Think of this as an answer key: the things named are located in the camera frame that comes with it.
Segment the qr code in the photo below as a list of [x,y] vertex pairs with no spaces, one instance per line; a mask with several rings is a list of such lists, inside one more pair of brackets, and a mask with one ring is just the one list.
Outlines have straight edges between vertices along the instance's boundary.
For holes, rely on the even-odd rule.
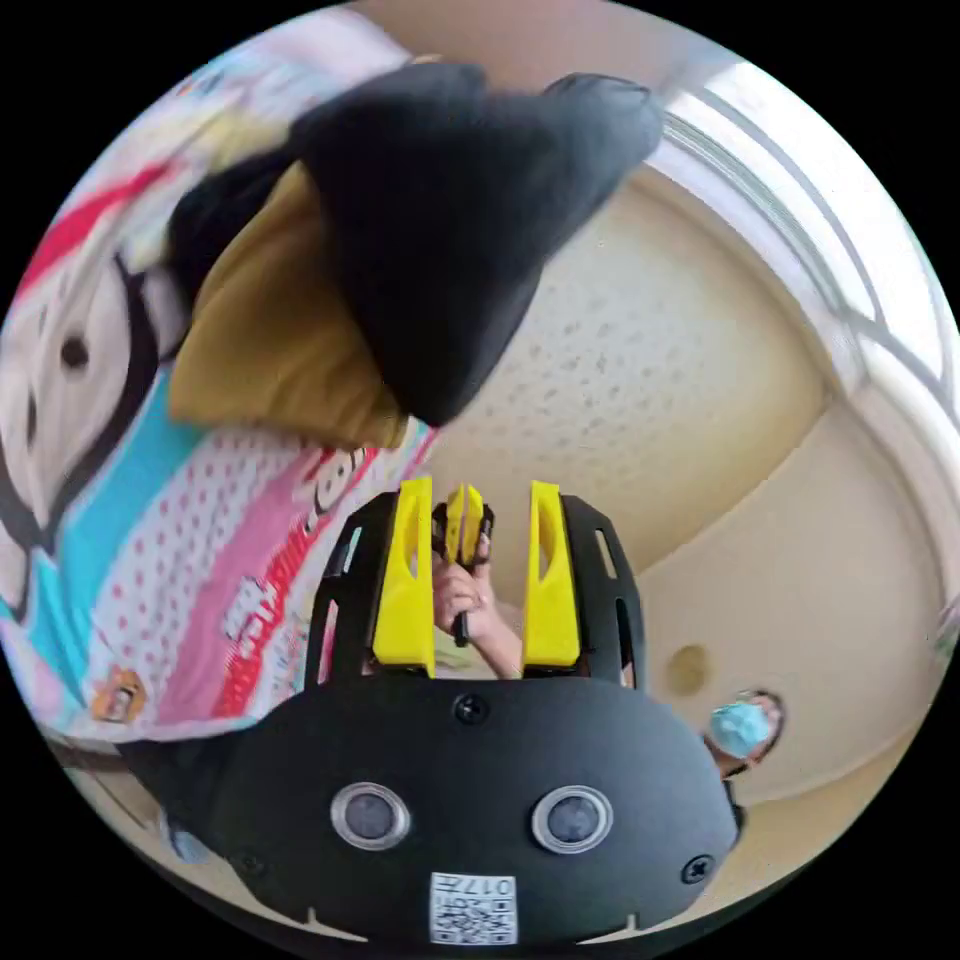
[[477,947],[516,943],[516,880],[459,873],[433,874],[430,940]]

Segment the yellow cushion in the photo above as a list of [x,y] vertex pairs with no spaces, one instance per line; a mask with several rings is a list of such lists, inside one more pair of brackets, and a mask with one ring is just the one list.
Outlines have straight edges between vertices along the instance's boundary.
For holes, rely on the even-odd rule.
[[207,275],[174,365],[170,415],[353,449],[407,425],[332,279],[321,198],[300,164]]

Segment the finger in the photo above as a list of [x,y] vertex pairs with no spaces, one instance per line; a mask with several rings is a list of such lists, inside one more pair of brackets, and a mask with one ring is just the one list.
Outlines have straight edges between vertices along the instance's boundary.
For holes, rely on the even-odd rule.
[[470,603],[480,604],[480,596],[472,587],[453,586],[436,594],[441,606],[450,603],[452,600],[468,600]]
[[435,589],[443,591],[452,586],[476,590],[473,577],[470,576],[470,574],[467,573],[463,567],[457,564],[447,567],[446,570],[440,574],[439,578],[437,579]]
[[445,601],[441,608],[440,622],[443,629],[448,631],[453,627],[453,621],[461,613],[471,613],[477,609],[477,598],[474,597],[452,597]]
[[480,534],[477,541],[477,565],[473,576],[477,580],[490,579],[490,538],[485,533]]

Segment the blue face mask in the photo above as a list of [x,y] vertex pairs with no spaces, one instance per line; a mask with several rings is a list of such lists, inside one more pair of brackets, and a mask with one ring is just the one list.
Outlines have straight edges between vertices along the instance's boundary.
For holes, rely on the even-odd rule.
[[738,760],[745,760],[769,736],[770,721],[756,703],[730,703],[710,716],[710,739]]

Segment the blue stripe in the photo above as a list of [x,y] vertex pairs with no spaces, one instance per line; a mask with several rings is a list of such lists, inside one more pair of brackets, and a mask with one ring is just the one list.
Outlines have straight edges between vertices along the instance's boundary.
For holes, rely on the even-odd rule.
[[[169,374],[160,373],[130,436],[61,530],[56,563],[34,553],[30,642],[70,696],[83,703],[91,612],[131,530],[204,436],[170,422]],[[9,617],[9,609],[0,613]]]

